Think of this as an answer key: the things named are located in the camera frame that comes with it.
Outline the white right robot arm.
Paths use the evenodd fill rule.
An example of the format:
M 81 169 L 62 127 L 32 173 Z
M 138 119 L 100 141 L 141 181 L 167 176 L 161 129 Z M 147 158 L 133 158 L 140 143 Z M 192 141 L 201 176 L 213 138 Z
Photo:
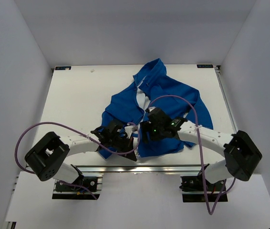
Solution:
M 235 178 L 249 181 L 262 159 L 262 154 L 244 131 L 235 134 L 221 133 L 177 117 L 171 119 L 162 109 L 147 110 L 147 120 L 140 124 L 145 143 L 161 140 L 179 140 L 198 144 L 224 157 L 222 161 L 209 164 L 199 174 L 198 186 L 209 190 L 220 180 Z

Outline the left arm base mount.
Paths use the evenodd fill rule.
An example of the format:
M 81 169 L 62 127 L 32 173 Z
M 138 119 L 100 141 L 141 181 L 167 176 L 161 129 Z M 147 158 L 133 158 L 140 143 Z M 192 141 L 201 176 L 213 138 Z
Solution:
M 101 174 L 84 175 L 81 183 L 68 185 L 56 180 L 52 199 L 59 200 L 97 200 L 102 190 L 103 176 Z

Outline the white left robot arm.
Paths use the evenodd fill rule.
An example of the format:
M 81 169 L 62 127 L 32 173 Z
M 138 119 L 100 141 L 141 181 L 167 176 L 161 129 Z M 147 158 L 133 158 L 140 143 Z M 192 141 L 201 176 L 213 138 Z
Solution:
M 64 163 L 66 157 L 109 149 L 117 155 L 137 161 L 132 127 L 124 127 L 118 120 L 91 131 L 98 140 L 83 135 L 60 137 L 49 132 L 25 155 L 25 161 L 41 181 L 51 178 L 65 182 L 72 190 L 79 190 L 84 176 L 74 165 Z

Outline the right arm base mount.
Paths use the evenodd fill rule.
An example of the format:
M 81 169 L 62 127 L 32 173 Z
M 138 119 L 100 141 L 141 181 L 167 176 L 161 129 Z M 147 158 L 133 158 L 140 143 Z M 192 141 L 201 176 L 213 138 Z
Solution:
M 208 201 L 214 203 L 220 190 L 224 184 L 224 180 L 220 180 L 214 184 L 206 182 Z M 183 203 L 203 203 L 205 202 L 203 183 L 196 176 L 181 176 L 181 185 L 179 189 L 182 192 Z

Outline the blue zip jacket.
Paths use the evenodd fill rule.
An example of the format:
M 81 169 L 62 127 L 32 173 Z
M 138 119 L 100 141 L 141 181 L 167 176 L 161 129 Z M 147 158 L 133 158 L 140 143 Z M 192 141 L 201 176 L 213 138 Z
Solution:
M 146 63 L 133 76 L 133 82 L 128 87 L 112 95 L 110 104 L 102 114 L 101 124 L 107 126 L 113 119 L 135 124 L 146 121 L 144 110 L 150 102 L 171 119 L 183 116 L 191 122 L 197 120 L 203 127 L 213 129 L 210 113 L 199 91 L 170 78 L 161 59 Z

